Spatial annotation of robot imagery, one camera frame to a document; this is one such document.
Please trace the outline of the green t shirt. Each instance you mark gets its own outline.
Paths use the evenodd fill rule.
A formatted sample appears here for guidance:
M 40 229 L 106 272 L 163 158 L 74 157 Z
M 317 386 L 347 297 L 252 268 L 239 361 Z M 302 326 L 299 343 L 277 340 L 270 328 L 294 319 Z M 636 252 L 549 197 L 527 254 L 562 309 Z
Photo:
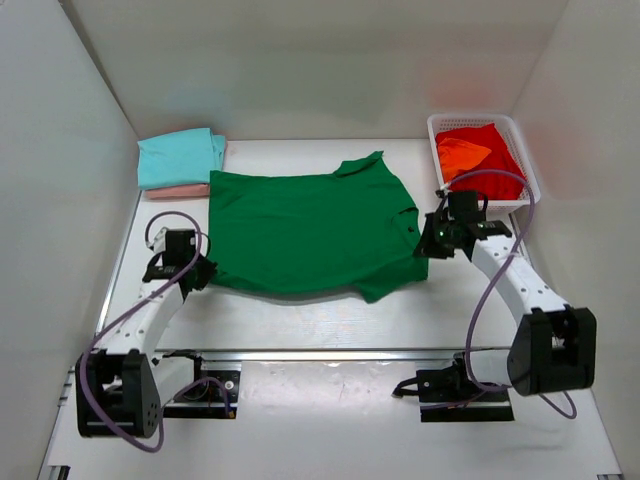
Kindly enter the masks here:
M 213 284 L 259 295 L 351 290 L 366 302 L 428 277 L 418 208 L 375 151 L 331 173 L 210 175 Z

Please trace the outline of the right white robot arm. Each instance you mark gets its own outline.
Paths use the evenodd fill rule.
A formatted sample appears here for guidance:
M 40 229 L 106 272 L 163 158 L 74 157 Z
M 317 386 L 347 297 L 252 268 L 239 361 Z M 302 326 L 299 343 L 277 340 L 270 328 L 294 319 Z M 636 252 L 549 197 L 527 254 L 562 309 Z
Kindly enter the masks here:
M 440 203 L 426 216 L 415 255 L 444 260 L 463 252 L 489 280 L 481 298 L 498 293 L 517 330 L 507 350 L 476 350 L 469 331 L 450 366 L 400 382 L 394 397 L 417 396 L 435 410 L 460 408 L 508 389 L 532 396 L 590 388 L 596 357 L 593 313 L 571 306 L 520 256 L 520 238 L 502 221 L 488 219 L 486 196 L 444 189 L 437 195 Z

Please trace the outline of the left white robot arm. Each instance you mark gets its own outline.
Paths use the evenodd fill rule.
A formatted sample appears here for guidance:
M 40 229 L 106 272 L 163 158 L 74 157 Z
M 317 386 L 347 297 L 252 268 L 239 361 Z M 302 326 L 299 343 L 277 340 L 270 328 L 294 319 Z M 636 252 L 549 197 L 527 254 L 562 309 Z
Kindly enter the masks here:
M 193 229 L 162 229 L 142 278 L 137 303 L 105 329 L 75 366 L 77 428 L 85 438 L 152 437 L 164 407 L 182 393 L 197 398 L 209 373 L 193 363 L 194 353 L 156 358 L 170 320 L 193 291 L 204 289 L 217 264 L 200 253 Z

